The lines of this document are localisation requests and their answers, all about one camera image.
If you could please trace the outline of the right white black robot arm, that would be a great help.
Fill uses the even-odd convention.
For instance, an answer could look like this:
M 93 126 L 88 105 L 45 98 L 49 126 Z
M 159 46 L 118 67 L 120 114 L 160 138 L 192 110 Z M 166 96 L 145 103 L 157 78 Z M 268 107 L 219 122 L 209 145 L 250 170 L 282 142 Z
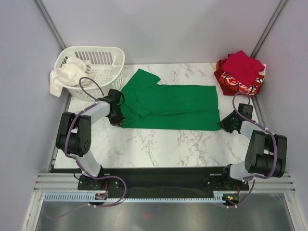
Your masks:
M 228 190 L 236 186 L 238 180 L 280 178 L 285 173 L 287 138 L 269 133 L 252 120 L 252 112 L 252 105 L 241 103 L 219 123 L 225 132 L 237 131 L 249 139 L 245 160 L 229 164 L 225 167 L 227 173 L 220 177 L 221 186 Z

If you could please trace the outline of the green t-shirt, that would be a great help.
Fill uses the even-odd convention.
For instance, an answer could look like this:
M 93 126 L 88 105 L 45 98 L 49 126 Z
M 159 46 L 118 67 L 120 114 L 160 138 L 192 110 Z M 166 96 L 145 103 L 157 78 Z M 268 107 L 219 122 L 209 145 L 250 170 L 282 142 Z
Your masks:
M 138 69 L 123 87 L 123 128 L 220 130 L 215 86 L 159 84 L 160 78 Z

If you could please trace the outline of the white cream t-shirt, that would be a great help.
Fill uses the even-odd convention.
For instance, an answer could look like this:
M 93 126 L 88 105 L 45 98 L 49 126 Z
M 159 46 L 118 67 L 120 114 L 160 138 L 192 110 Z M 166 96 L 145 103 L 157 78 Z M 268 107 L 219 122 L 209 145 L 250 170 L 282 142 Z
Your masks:
M 80 78 L 93 78 L 89 71 L 90 68 L 80 58 L 68 58 L 65 64 L 50 72 L 50 94 L 60 97 L 64 86 L 75 87 L 79 85 Z

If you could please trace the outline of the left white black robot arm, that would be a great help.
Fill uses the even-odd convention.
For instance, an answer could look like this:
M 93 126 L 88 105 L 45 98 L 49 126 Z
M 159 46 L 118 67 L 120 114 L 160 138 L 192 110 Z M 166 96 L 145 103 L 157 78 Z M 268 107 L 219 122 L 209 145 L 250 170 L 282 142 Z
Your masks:
M 82 175 L 89 177 L 89 184 L 95 189 L 105 185 L 103 167 L 96 161 L 91 148 L 91 128 L 94 123 L 106 117 L 112 126 L 122 126 L 125 117 L 120 106 L 125 97 L 118 90 L 111 89 L 108 95 L 97 99 L 79 113 L 64 112 L 58 128 L 56 147 L 66 157 L 75 160 Z

